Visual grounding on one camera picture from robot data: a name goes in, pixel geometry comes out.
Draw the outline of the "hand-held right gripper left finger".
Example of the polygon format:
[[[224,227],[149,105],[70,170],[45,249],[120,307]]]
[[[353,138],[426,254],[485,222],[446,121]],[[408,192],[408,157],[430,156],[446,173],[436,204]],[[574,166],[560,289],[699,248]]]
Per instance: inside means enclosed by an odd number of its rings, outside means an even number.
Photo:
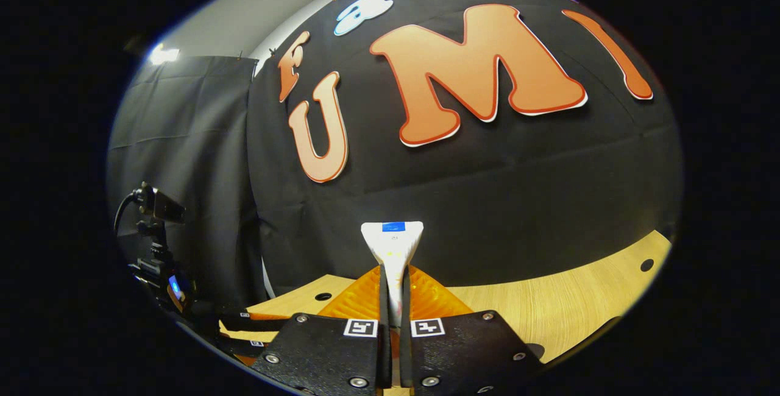
[[[253,370],[298,392],[382,393],[392,387],[384,266],[360,277],[330,305],[327,315],[292,314]]]

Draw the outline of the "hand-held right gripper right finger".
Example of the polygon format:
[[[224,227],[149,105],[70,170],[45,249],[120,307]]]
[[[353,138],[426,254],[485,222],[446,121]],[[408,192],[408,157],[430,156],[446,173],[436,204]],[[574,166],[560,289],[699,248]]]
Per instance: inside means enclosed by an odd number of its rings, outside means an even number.
[[[418,268],[407,268],[399,379],[412,393],[516,393],[544,365],[493,309],[474,312]]]

